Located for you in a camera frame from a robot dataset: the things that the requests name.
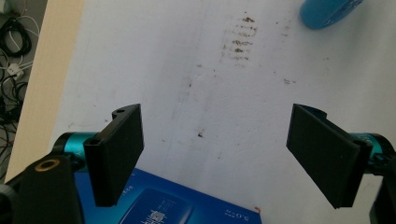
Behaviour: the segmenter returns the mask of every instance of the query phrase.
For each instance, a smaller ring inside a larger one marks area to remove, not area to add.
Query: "table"
[[[381,178],[333,210],[286,138],[298,103],[396,142],[396,2],[366,1],[321,31],[300,22],[302,2],[49,1],[7,177],[61,133],[100,131],[140,103],[140,169],[258,206],[263,223],[369,223]]]

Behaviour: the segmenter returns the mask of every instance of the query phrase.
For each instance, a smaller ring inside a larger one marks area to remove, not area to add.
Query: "white surface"
[[[396,144],[396,2],[368,0],[321,31],[301,24],[302,2],[87,0],[53,141],[140,103],[137,167],[258,206],[268,224],[369,223],[381,178],[333,210],[285,145],[293,103]]]

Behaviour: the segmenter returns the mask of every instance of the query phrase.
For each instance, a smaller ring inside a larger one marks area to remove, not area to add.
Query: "blue box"
[[[86,224],[261,224],[257,212],[134,169],[116,206],[96,207],[87,173],[75,173]]]

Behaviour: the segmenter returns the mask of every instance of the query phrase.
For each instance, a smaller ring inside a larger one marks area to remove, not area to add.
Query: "screw hole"
[[[58,166],[59,163],[61,162],[57,159],[42,161],[35,167],[35,170],[38,172],[46,172]]]

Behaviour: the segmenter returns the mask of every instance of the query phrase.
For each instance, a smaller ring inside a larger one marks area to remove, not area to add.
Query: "blue object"
[[[317,30],[328,27],[357,7],[362,0],[306,0],[300,9],[303,23]]]
[[[184,224],[193,207],[173,195],[156,189],[145,189],[121,219],[129,223],[176,223]]]
[[[382,147],[379,144],[379,142],[375,139],[375,137],[373,137],[369,133],[351,133],[351,135],[360,139],[360,140],[368,142],[373,146],[372,152],[370,154],[370,160],[368,161],[369,165],[374,164],[373,158],[374,158],[375,154],[383,154],[384,153],[382,151]]]
[[[262,224],[255,211],[137,168],[111,207],[95,205],[88,173],[75,173],[75,179],[85,224]]]
[[[97,133],[73,133],[67,139],[66,145],[64,146],[64,152],[73,153],[77,158],[85,160],[85,152],[84,152],[84,142],[85,140],[92,138]],[[78,172],[88,172],[87,166],[82,169],[79,169]]]

